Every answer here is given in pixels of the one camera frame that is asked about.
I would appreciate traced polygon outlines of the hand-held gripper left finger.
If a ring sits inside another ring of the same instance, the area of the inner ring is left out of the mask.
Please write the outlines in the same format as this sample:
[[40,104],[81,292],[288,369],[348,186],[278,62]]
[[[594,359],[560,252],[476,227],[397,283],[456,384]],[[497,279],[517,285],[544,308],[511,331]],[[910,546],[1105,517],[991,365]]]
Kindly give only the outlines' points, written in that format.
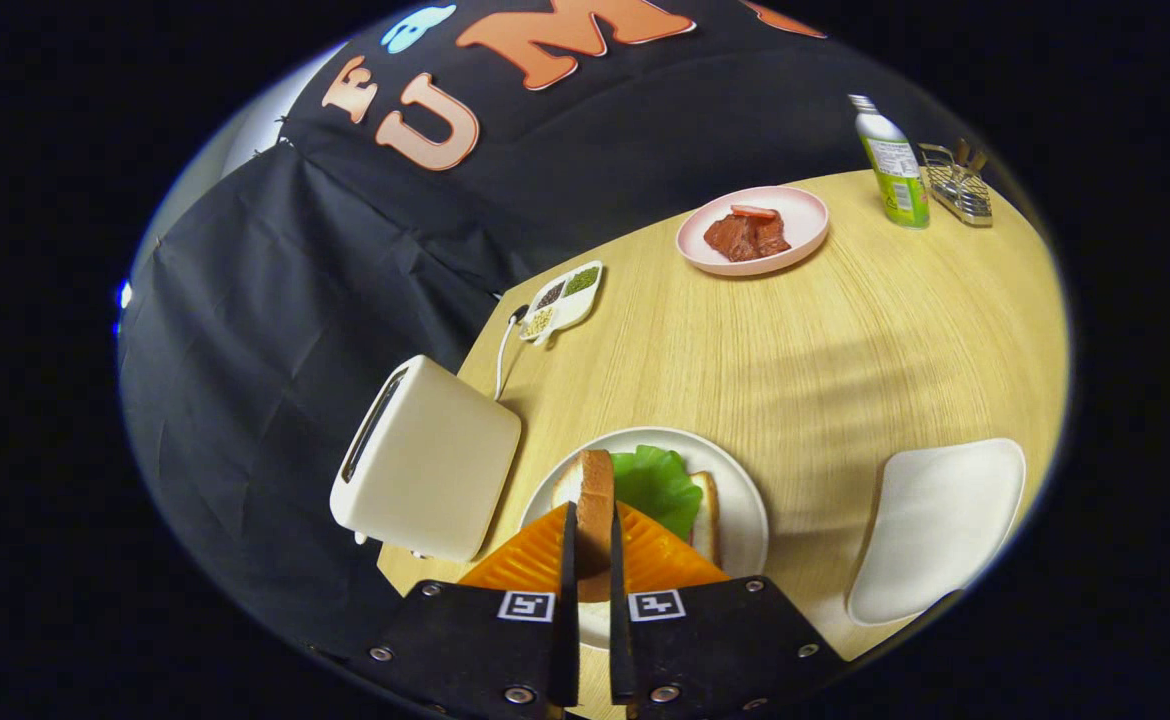
[[365,652],[365,678],[426,716],[562,719],[579,702],[577,506],[541,516],[548,591],[422,580]]

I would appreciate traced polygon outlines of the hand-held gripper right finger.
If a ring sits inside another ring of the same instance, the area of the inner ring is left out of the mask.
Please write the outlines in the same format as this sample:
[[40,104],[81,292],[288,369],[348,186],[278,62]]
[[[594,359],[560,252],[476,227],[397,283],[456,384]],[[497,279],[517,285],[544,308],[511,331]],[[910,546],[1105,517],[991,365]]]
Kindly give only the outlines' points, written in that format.
[[845,673],[773,580],[728,578],[663,524],[615,505],[610,676],[626,716],[769,716]]

